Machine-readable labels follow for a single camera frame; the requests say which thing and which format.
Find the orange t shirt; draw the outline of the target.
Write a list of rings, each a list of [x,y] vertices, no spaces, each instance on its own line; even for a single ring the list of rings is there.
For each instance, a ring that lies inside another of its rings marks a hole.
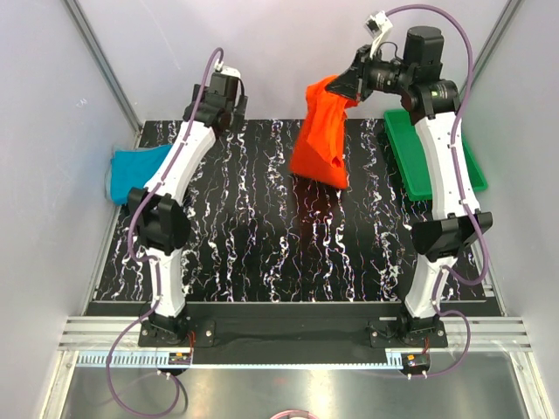
[[[289,163],[296,175],[336,189],[349,185],[344,162],[346,110],[357,106],[326,90],[335,75],[307,87],[307,115],[302,123]]]

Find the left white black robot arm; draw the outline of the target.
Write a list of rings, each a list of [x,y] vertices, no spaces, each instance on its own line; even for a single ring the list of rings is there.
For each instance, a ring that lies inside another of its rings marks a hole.
[[[184,197],[198,165],[219,136],[244,122],[248,98],[239,70],[226,66],[196,84],[192,101],[170,151],[152,177],[128,193],[130,238],[144,248],[152,281],[150,308],[141,317],[142,333],[171,346],[190,340],[183,295],[181,257],[190,235]]]

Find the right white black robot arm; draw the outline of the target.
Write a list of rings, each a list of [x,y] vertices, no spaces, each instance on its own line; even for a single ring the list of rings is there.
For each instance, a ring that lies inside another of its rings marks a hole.
[[[357,50],[350,68],[327,90],[363,101],[374,91],[397,94],[420,140],[432,191],[431,220],[411,230],[418,261],[397,318],[370,325],[371,341],[420,347],[444,336],[438,309],[445,281],[458,255],[483,237],[493,216],[480,210],[468,177],[461,139],[459,90],[442,79],[444,37],[440,29],[414,26],[407,31],[404,55],[390,61],[381,48],[392,24],[374,16],[367,22],[372,42]]]

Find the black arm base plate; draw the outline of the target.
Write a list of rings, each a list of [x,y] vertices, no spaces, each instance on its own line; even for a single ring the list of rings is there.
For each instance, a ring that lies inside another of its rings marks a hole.
[[[172,320],[151,315],[141,326],[142,347],[190,342],[215,347],[249,341],[341,341],[372,347],[448,346],[438,317],[412,319],[398,302],[189,303]]]

